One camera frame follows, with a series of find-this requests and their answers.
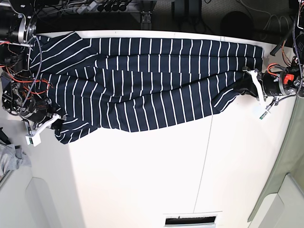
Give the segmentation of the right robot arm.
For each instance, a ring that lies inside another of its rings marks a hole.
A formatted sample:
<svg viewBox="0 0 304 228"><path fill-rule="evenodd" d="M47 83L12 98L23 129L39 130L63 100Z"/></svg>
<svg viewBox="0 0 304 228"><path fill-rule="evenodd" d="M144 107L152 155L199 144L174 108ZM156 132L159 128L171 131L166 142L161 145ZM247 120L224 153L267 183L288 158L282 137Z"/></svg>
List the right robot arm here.
<svg viewBox="0 0 304 228"><path fill-rule="evenodd" d="M2 0L0 2L0 80L2 108L25 122L28 131L43 124L58 130L64 120L51 105L47 92L53 88L38 69L32 73L30 54L35 45L42 48L36 36L42 0Z"/></svg>

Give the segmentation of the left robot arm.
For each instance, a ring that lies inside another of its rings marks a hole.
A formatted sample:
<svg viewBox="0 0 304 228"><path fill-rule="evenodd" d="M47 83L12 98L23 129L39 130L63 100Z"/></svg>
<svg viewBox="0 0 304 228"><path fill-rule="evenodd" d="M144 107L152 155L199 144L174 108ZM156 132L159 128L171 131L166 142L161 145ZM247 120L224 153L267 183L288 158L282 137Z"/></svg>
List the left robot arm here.
<svg viewBox="0 0 304 228"><path fill-rule="evenodd" d="M243 68L245 76L235 83L234 90L251 95L259 101L273 97L279 103L290 97L304 96L304 2L298 1L297 14L288 33L270 52L274 56L281 50L285 66L268 64L266 71Z"/></svg>

